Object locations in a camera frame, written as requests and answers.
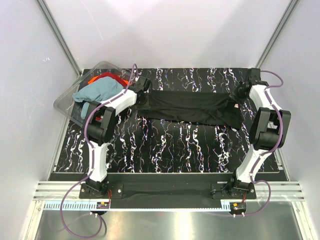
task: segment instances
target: black cloth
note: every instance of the black cloth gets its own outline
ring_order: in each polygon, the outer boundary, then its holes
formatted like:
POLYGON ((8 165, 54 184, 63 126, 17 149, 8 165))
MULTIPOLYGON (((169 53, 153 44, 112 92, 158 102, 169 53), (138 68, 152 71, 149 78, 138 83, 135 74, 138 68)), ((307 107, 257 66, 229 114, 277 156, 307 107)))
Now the black cloth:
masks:
POLYGON ((138 116, 152 119, 224 125, 240 129, 240 105, 229 93, 152 90, 138 104, 138 116))

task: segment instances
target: folded black cloth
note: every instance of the folded black cloth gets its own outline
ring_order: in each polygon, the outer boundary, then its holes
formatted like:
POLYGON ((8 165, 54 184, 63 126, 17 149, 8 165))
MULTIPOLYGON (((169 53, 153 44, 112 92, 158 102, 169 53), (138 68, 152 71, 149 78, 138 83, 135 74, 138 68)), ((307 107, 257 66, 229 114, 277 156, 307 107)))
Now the folded black cloth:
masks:
POLYGON ((137 104, 138 115, 152 119, 224 125, 240 129, 240 105, 229 93, 161 91, 145 93, 146 101, 137 104))

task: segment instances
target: blue cloth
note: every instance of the blue cloth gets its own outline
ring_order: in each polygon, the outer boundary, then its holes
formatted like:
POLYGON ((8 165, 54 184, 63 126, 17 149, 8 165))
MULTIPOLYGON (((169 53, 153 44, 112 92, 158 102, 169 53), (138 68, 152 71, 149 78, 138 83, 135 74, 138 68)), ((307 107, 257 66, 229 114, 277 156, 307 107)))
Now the blue cloth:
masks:
POLYGON ((83 101, 86 102, 84 103, 81 111, 81 118, 85 119, 89 107, 88 102, 101 102, 108 100, 119 94, 123 89, 124 87, 112 77, 105 76, 99 78, 88 86, 85 86, 80 91, 74 93, 72 97, 77 103, 82 103, 83 101))

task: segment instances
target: black garment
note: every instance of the black garment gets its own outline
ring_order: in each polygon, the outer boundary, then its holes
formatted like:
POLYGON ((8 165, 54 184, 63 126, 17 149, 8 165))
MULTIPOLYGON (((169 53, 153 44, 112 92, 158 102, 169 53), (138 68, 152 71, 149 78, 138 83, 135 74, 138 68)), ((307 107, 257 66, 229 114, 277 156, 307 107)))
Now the black garment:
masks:
POLYGON ((161 91, 146 93, 146 102, 138 104, 138 115, 152 119, 225 125, 240 129, 240 106, 229 93, 161 91))

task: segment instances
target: clear plastic container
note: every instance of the clear plastic container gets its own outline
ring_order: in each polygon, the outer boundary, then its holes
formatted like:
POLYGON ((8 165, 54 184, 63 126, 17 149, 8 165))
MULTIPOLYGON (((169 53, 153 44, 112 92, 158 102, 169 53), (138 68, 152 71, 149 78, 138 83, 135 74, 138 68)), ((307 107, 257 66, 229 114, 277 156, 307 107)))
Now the clear plastic container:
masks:
POLYGON ((65 115, 71 121, 82 127, 84 120, 81 118, 81 110, 83 103, 75 102, 72 95, 83 87, 88 85, 88 82, 95 76, 99 76, 105 72, 118 75, 124 80, 129 80, 130 72, 125 69, 121 69, 109 62, 102 61, 94 66, 85 75, 80 77, 67 91, 65 91, 57 100, 54 101, 54 108, 60 113, 65 115))

